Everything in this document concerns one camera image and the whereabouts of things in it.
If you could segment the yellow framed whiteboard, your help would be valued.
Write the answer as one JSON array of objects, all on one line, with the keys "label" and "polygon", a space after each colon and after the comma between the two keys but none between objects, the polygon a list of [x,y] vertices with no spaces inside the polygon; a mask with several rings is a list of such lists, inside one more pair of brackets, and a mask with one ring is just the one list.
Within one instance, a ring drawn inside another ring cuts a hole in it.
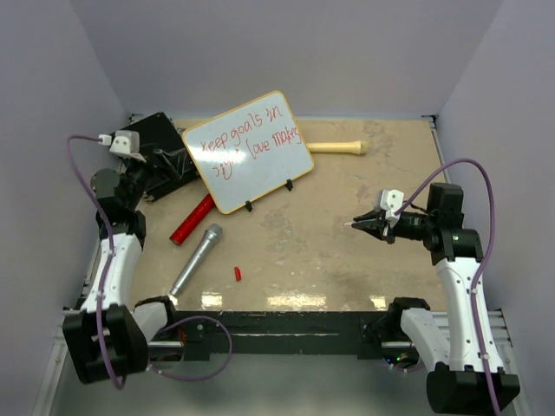
[{"label": "yellow framed whiteboard", "polygon": [[223,214],[304,176],[315,165],[280,91],[188,127],[182,140]]}]

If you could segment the red marker cap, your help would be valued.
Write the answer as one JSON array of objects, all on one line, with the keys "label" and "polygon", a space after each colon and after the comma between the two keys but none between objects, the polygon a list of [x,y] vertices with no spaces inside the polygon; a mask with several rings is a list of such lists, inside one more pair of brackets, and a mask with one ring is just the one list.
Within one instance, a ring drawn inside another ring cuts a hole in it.
[{"label": "red marker cap", "polygon": [[234,268],[234,274],[235,274],[236,281],[240,282],[242,280],[242,274],[241,274],[241,270],[240,270],[239,267]]}]

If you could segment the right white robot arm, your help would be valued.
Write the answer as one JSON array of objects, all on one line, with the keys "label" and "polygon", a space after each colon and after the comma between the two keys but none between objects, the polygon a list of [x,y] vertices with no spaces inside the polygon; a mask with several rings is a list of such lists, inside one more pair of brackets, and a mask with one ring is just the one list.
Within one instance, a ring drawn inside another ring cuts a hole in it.
[{"label": "right white robot arm", "polygon": [[414,345],[428,374],[428,403],[435,413],[492,415],[520,392],[495,344],[483,299],[480,236],[463,226],[464,193],[457,185],[433,183],[422,212],[401,211],[404,195],[381,190],[372,211],[350,227],[392,244],[398,238],[423,243],[447,300],[449,334],[444,335],[422,299],[398,297],[376,336],[389,334]]}]

